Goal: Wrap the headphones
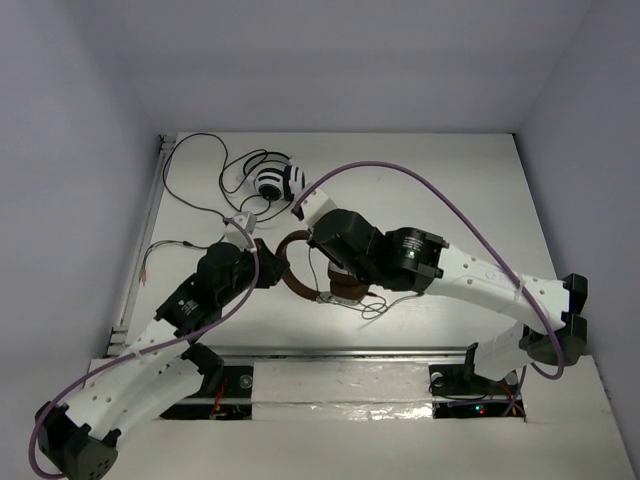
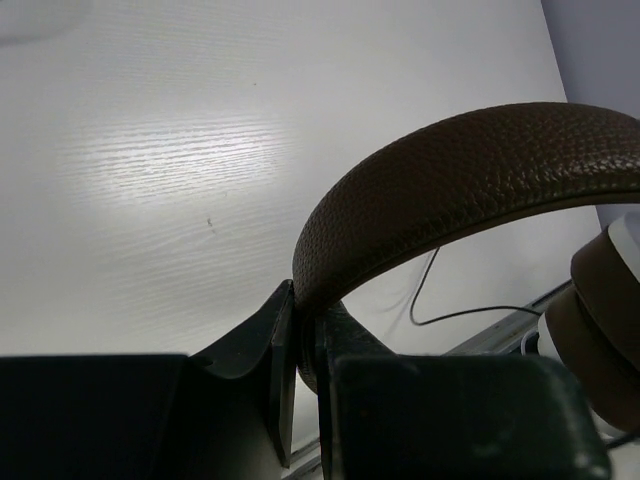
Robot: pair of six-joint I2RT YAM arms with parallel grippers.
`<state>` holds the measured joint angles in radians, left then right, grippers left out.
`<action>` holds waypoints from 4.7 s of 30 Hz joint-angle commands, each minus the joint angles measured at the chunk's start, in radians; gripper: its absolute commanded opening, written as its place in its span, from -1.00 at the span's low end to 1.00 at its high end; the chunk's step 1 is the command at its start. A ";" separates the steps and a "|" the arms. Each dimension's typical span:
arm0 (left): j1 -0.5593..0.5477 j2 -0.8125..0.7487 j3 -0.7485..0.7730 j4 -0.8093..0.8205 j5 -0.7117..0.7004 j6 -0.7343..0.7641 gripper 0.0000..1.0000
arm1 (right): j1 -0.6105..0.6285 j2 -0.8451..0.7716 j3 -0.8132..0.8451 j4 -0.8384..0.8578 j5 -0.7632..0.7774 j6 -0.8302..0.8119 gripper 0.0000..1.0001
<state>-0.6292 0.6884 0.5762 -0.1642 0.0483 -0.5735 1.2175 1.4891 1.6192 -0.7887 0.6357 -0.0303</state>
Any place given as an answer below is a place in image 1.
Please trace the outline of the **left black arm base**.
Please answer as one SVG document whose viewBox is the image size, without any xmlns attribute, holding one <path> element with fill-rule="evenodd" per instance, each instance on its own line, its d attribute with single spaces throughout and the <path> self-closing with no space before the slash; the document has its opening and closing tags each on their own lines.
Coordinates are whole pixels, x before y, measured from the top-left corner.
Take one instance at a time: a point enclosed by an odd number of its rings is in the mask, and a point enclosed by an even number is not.
<svg viewBox="0 0 640 480">
<path fill-rule="evenodd" d="M 163 420 L 251 420 L 254 367 L 226 365 L 223 358 L 202 344 L 180 356 L 196 367 L 199 389 L 160 415 Z"/>
</svg>

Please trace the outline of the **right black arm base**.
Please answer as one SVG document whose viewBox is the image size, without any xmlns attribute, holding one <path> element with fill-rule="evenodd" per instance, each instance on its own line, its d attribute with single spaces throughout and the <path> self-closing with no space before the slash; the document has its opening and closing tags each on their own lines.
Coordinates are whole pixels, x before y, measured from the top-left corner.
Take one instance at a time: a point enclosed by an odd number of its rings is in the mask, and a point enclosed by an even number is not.
<svg viewBox="0 0 640 480">
<path fill-rule="evenodd" d="M 472 364 L 477 344 L 467 349 L 460 364 L 429 366 L 428 392 L 435 419 L 518 418 L 525 420 L 522 400 L 524 377 L 516 370 L 500 380 L 476 374 Z"/>
</svg>

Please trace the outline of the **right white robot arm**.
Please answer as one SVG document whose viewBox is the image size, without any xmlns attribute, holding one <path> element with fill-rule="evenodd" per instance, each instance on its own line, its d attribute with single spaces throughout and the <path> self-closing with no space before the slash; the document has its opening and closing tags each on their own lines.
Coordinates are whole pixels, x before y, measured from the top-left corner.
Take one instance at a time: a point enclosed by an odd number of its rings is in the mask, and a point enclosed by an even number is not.
<svg viewBox="0 0 640 480">
<path fill-rule="evenodd" d="M 411 227 L 383 233 L 344 209 L 316 214 L 306 225 L 311 246 L 362 284 L 461 300 L 514 320 L 494 339 L 468 348 L 461 378 L 472 392 L 531 363 L 573 366 L 585 353 L 588 281 L 581 275 L 509 274 L 440 236 Z"/>
</svg>

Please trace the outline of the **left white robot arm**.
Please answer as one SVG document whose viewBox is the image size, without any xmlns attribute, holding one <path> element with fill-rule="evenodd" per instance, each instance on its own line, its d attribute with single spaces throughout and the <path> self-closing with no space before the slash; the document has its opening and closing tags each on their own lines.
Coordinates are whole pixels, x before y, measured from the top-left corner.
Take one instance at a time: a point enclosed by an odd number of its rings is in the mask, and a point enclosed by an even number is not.
<svg viewBox="0 0 640 480">
<path fill-rule="evenodd" d="M 217 243 L 157 309 L 128 349 L 89 372 L 36 414 L 29 457 L 42 453 L 56 478 L 101 479 L 144 425 L 193 394 L 220 386 L 224 362 L 201 337 L 229 319 L 254 289 L 275 286 L 288 261 L 264 242 Z"/>
</svg>

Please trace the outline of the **brown silver headphones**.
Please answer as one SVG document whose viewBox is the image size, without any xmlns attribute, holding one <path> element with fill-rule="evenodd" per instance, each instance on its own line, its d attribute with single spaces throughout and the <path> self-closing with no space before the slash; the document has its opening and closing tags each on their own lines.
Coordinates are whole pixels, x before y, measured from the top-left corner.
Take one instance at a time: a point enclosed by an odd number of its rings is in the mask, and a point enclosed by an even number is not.
<svg viewBox="0 0 640 480">
<path fill-rule="evenodd" d="M 276 256 L 285 260 L 289 267 L 282 276 L 282 281 L 296 296 L 313 303 L 334 304 L 345 307 L 356 307 L 366 298 L 373 297 L 369 284 L 362 283 L 349 271 L 328 260 L 324 269 L 325 283 L 320 281 L 319 271 L 313 262 L 310 233 L 297 230 L 285 236 L 276 248 Z M 304 283 L 294 272 L 289 260 L 289 247 L 293 243 L 304 242 L 307 246 L 307 263 L 313 285 Z"/>
</svg>

